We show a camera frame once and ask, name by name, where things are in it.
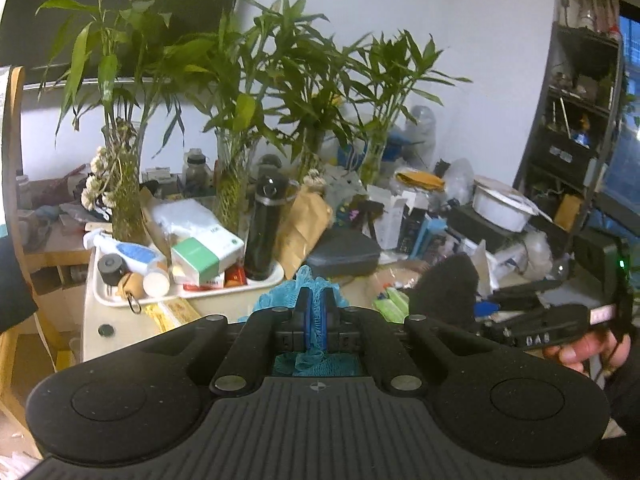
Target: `small black cylinder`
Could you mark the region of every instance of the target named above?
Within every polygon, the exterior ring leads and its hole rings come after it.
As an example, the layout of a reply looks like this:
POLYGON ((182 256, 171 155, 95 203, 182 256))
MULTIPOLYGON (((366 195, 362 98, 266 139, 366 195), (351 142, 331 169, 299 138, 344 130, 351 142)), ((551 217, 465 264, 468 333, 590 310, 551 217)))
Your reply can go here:
POLYGON ((244 272, 252 280, 266 280, 271 272, 273 247, 288 186, 287 177, 275 171, 262 175, 256 183, 254 214, 244 252, 244 272))

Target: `cardboard box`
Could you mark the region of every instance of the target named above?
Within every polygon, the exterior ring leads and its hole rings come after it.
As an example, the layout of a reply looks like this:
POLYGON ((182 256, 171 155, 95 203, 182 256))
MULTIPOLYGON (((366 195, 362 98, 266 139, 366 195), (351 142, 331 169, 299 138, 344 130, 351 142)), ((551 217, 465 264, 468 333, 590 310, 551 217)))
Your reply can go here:
POLYGON ((244 243, 222 226, 197 233, 171 248, 173 263, 182 267, 190 283, 203 285, 242 256, 244 243))

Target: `white plastic container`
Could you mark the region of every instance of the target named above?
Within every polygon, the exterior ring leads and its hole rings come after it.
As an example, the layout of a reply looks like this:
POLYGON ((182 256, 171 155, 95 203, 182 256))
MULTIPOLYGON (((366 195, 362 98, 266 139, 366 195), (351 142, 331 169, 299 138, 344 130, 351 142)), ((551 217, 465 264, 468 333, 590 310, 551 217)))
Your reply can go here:
POLYGON ((476 186, 473 206, 482 218, 514 233, 521 232, 529 218, 539 213, 536 205, 522 195, 505 194, 483 186, 476 186))

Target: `circular pad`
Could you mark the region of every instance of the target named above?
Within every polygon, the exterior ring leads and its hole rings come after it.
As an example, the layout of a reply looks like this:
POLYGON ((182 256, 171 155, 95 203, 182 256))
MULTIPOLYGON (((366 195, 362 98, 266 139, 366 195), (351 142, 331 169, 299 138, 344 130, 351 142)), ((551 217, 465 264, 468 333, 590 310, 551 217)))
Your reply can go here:
POLYGON ((552 384, 530 378, 507 379, 491 390, 491 403, 519 420, 543 420, 564 406, 564 396, 552 384))
POLYGON ((139 384, 96 381, 76 391, 71 404, 84 418, 107 422, 133 415, 142 408, 145 399, 145 389, 139 384))

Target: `finger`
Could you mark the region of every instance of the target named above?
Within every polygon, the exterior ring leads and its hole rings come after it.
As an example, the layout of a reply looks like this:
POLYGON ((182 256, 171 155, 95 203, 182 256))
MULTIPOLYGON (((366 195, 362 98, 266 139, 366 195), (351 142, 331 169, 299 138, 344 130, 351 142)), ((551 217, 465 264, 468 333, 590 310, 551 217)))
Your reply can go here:
POLYGON ((622 343, 616 348, 618 344, 615 336, 609 332, 609 336, 607 338, 607 347, 602 352, 602 357, 606 360, 606 366, 608 369, 615 370, 616 368, 620 368, 626 361, 626 358, 629 357, 629 351, 631 349, 631 338, 628 335, 625 335, 622 339, 622 343))
POLYGON ((542 349, 542 355, 547 359, 557 359, 560 346, 548 346, 542 349))
POLYGON ((580 363, 593 355, 597 355, 605 349, 607 333, 589 332, 578 341, 562 347, 558 354, 563 365, 580 363))
POLYGON ((582 365, 582 363, 571 363, 568 365, 564 365, 567 368, 571 368, 571 370, 575 370, 576 372, 583 374, 584 373, 584 366, 582 365))

